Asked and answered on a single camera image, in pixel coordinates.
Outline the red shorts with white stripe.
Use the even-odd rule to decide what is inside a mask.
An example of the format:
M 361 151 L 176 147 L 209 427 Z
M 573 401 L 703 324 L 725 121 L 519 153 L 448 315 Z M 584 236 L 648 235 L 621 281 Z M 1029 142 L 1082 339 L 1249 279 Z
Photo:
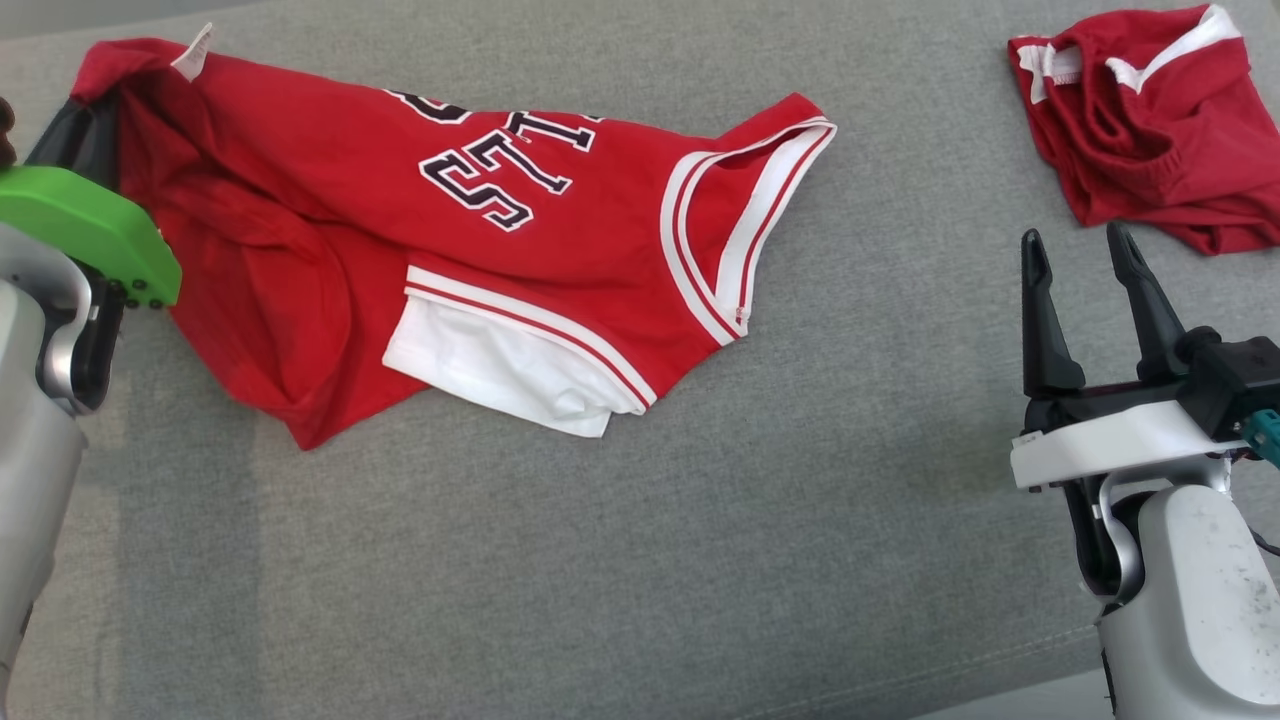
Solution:
M 1116 10 L 1007 42 L 1032 140 L 1083 225 L 1208 256 L 1280 247 L 1280 127 L 1219 4 Z

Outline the grey fabric sofa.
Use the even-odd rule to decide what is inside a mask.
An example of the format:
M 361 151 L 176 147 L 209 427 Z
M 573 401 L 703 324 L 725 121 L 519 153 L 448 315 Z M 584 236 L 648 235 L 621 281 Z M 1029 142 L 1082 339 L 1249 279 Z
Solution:
M 428 391 L 312 452 L 131 315 L 19 720 L 914 717 L 1100 666 L 1057 492 L 1019 491 L 1018 241 L 1094 383 L 1139 355 L 1005 44 L 1179 0 L 0 0 L 27 149 L 100 40 L 480 108 L 838 124 L 748 338 L 575 439 Z

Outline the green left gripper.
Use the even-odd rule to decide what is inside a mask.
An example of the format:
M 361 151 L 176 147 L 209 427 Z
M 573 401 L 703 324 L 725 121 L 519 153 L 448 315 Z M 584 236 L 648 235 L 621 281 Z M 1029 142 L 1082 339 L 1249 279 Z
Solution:
M 122 282 L 143 305 L 173 307 L 183 277 L 175 255 L 150 215 L 114 193 L 118 106 L 115 90 L 86 106 L 68 100 L 26 165 L 0 170 L 0 223 Z

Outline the red jersey with white sleeves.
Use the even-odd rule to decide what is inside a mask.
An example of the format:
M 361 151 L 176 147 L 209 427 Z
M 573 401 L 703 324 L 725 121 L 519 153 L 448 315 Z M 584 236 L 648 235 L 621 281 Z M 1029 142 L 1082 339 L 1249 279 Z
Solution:
M 837 128 L 790 95 L 718 137 L 472 111 L 160 38 L 95 44 L 119 190 L 183 270 L 173 319 L 310 450 L 433 387 L 570 436 L 748 333 L 759 255 Z

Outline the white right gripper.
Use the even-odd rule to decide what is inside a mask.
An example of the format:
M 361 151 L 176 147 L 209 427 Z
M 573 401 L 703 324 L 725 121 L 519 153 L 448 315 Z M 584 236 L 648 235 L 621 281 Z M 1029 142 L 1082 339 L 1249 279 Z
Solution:
M 1162 286 L 1124 224 L 1110 222 L 1106 234 L 1140 350 L 1138 379 L 1161 383 L 1185 375 L 1187 364 L 1176 354 L 1185 329 Z M 1085 373 L 1071 357 L 1059 322 L 1051 296 L 1053 273 L 1038 229 L 1023 234 L 1020 258 L 1023 389 L 1033 400 L 1010 454 L 1018 488 L 1247 448 L 1239 434 L 1221 439 L 1206 434 L 1178 402 L 1178 383 L 1083 389 Z

